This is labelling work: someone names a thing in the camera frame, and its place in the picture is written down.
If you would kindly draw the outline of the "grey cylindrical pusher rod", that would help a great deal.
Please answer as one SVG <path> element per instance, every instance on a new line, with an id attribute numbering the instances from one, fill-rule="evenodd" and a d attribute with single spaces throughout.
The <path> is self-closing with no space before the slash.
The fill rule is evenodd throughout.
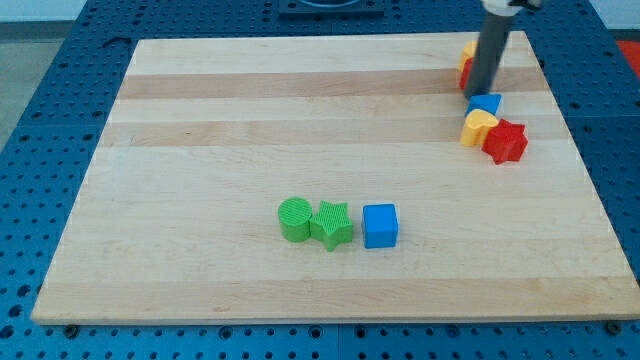
<path id="1" fill-rule="evenodd" d="M 471 70 L 464 89 L 464 96 L 467 99 L 490 92 L 514 19 L 514 16 L 487 13 L 479 33 Z"/>

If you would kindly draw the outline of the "white arm end mount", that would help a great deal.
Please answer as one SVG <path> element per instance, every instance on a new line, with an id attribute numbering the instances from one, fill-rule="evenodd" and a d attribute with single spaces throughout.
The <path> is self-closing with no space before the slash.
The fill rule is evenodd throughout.
<path id="1" fill-rule="evenodd" d="M 481 0 L 484 9 L 496 16 L 512 17 L 522 9 L 536 11 L 543 6 L 543 0 Z"/>

